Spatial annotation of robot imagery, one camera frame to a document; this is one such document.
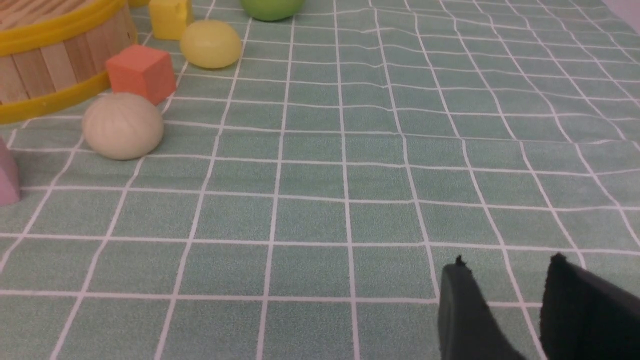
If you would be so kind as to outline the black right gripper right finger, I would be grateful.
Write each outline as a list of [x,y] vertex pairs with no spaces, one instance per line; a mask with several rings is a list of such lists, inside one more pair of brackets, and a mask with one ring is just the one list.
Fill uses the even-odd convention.
[[556,253],[547,269],[539,330],[549,360],[637,360],[640,299]]

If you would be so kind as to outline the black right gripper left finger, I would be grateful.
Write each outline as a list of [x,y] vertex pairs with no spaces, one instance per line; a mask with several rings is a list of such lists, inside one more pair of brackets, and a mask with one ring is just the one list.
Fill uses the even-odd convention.
[[523,360],[494,318],[461,255],[442,269],[438,309],[442,360]]

